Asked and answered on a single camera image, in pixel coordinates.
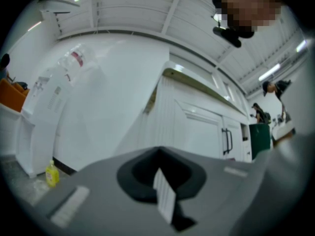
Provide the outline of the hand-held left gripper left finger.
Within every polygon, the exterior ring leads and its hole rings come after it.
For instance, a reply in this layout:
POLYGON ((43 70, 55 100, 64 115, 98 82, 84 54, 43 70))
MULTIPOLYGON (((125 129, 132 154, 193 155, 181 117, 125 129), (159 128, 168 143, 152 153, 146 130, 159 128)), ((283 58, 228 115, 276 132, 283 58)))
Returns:
POLYGON ((94 162, 35 205, 53 236, 173 236, 153 188, 172 147, 148 147, 94 162))

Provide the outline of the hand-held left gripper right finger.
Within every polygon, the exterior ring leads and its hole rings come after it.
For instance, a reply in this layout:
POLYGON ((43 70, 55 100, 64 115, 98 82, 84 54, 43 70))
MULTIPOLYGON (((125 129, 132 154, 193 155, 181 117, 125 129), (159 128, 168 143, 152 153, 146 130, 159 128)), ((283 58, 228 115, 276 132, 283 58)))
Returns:
POLYGON ((253 163, 158 150, 158 211, 182 236, 224 236, 244 211, 241 186, 253 163))

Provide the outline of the white vanity cabinet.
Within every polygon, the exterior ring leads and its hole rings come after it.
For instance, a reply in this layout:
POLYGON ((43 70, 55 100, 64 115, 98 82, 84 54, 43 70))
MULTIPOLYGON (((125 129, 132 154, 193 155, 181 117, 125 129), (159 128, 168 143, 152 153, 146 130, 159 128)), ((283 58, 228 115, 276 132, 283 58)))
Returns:
POLYGON ((172 61, 164 64, 157 84, 143 110, 115 150, 121 155, 134 150, 174 147, 175 101, 181 101, 248 125, 248 104, 219 73, 205 76, 172 61))

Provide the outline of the yellow plastic bottle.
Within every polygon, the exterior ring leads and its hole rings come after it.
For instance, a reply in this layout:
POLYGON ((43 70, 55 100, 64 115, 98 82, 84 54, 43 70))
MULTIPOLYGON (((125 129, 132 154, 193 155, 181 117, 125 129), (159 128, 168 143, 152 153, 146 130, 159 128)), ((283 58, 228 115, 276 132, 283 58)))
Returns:
POLYGON ((53 160, 50 160, 49 165, 46 167, 45 175, 46 182, 50 187, 55 187, 59 182, 59 171, 53 160))

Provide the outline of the dark green bin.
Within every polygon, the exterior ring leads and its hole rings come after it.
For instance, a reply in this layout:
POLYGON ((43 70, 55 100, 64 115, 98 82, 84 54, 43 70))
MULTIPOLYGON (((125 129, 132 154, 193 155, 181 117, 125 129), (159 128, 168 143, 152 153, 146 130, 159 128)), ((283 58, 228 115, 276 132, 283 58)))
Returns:
POLYGON ((251 136, 252 160, 264 150, 270 149, 270 127, 267 124, 257 123, 249 125, 251 136))

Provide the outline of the white water dispenser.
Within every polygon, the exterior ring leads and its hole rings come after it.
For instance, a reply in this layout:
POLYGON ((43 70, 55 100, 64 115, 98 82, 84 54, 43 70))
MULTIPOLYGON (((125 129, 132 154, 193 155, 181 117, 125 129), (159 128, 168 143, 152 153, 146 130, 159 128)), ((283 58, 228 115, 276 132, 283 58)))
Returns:
POLYGON ((85 72, 98 68, 93 61, 69 71, 56 65, 37 77, 20 112, 15 152, 30 178, 44 173, 53 158, 56 130, 75 84, 85 72))

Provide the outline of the orange chair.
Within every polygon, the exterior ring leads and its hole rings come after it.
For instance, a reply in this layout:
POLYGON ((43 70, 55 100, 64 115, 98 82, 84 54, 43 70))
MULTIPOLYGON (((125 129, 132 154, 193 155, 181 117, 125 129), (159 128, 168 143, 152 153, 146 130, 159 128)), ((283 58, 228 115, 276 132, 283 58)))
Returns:
POLYGON ((18 83, 10 83, 7 79, 0 81, 0 103, 6 107, 21 112, 29 89, 24 89, 18 83))

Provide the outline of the clear water dispenser bottle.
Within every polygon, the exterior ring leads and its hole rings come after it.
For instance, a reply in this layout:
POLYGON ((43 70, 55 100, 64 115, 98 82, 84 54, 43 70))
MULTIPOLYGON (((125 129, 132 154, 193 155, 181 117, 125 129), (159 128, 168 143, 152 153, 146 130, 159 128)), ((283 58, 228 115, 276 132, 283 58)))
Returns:
POLYGON ((66 70, 80 69, 90 62, 96 62, 94 50, 86 44, 78 44, 62 56, 57 64, 66 70))

